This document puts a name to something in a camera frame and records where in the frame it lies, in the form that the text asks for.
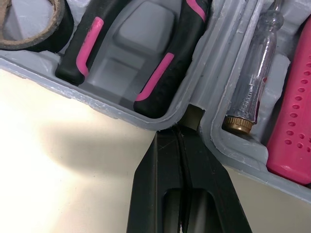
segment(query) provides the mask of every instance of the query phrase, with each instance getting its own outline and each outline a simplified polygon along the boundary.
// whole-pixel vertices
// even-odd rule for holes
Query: white surface
[[[124,233],[153,137],[0,70],[0,232]],[[311,232],[311,206],[229,173],[254,233]]]

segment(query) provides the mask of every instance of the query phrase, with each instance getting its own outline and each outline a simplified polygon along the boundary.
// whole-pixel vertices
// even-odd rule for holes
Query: voltage tester screwdriver
[[[276,33],[284,22],[280,12],[282,3],[283,0],[275,0],[259,17],[224,121],[227,131],[249,133],[257,123],[261,94],[276,50]]]
[[[131,0],[92,0],[55,75],[74,85],[88,76],[113,21]],[[178,25],[165,55],[137,96],[134,110],[159,118],[168,110],[206,27],[210,0],[182,0]]]

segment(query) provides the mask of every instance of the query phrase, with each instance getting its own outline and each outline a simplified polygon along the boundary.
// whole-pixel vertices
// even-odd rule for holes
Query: gray plastic tray
[[[258,5],[253,15],[254,20],[245,34],[242,42],[243,49],[235,53],[235,58],[227,56],[223,60],[223,63],[227,64],[234,59],[235,64],[217,73],[218,78],[213,79],[213,83],[206,83],[202,78],[198,86],[203,88],[209,86],[210,88],[208,91],[204,88],[204,92],[196,91],[190,102],[205,110],[199,131],[205,144],[223,164],[254,180],[311,203],[310,189],[268,172],[266,168],[268,150],[259,142],[266,143],[270,136],[269,131],[273,128],[273,125],[269,125],[268,122],[273,122],[271,113],[274,104],[281,95],[287,68],[294,56],[299,38],[299,28],[311,14],[311,1],[289,0],[285,1],[282,8],[285,23],[278,32],[278,53],[274,57],[268,76],[269,81],[263,93],[258,125],[251,131],[250,136],[244,138],[222,130],[222,123],[246,56],[246,48],[250,44],[250,37],[254,31],[252,24],[256,23],[261,6]]]
[[[12,0],[13,6],[24,0]],[[77,25],[90,0],[68,0]],[[49,3],[27,0],[32,7],[13,7],[5,25],[8,37],[36,34],[48,22]],[[180,0],[133,0],[109,30],[87,81],[79,87],[54,76],[61,54],[44,51],[0,50],[0,68],[31,79],[67,98],[76,99],[113,118],[148,130],[168,128],[179,121],[189,104],[203,110],[200,134],[205,144],[225,165],[240,173],[311,203],[311,190],[271,174],[266,169],[268,122],[280,94],[298,40],[297,31],[311,14],[311,1],[285,0],[285,23],[278,33],[278,54],[269,74],[259,110],[259,123],[247,138],[221,129],[234,87],[244,63],[261,11],[273,0],[214,0],[207,31],[197,44],[193,62],[165,116],[150,119],[132,109],[136,94],[156,67],[178,21]],[[31,15],[25,22],[22,17]]]
[[[78,23],[89,0],[68,2],[75,22]],[[0,51],[0,66],[68,98],[82,101],[110,117],[128,121],[148,130],[161,130],[172,126],[183,116],[197,82],[203,72],[206,72],[206,63],[216,65],[217,58],[225,56],[224,51],[229,47],[233,36],[236,33],[243,36],[246,27],[244,31],[238,32],[238,25],[241,20],[248,24],[247,18],[250,18],[253,9],[251,12],[245,12],[245,8],[251,4],[252,1],[214,1],[208,29],[196,47],[188,73],[166,115],[159,119],[150,119],[137,114],[132,106],[136,94],[140,92],[146,78],[160,61],[161,53],[168,43],[168,37],[161,35],[170,34],[173,23],[178,21],[180,0],[131,1],[110,28],[87,81],[79,87],[54,76],[60,56],[46,51],[41,53]],[[145,14],[155,17],[142,18]],[[32,27],[29,23],[20,26],[24,22],[19,19],[18,12],[12,15],[17,20],[11,21],[17,22],[17,25],[11,25],[11,28]]]

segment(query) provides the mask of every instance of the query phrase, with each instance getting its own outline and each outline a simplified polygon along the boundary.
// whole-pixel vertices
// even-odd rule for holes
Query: pliers handle
[[[160,118],[168,110],[192,62],[194,49],[206,29],[211,0],[183,0],[180,18],[162,61],[137,96],[134,110]]]
[[[92,0],[89,3],[56,69],[56,77],[74,85],[85,81],[112,23],[130,1]]]

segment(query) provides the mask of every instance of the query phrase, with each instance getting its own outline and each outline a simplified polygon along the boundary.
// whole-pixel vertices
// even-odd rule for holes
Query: pliers
[[[58,66],[55,75],[74,85],[88,76],[98,50],[112,23],[131,0],[92,0]],[[182,0],[178,25],[146,85],[134,102],[134,110],[159,118],[168,110],[184,79],[192,54],[204,34],[211,0]]]
[[[251,233],[230,177],[196,131],[157,132],[139,164],[127,233]]]

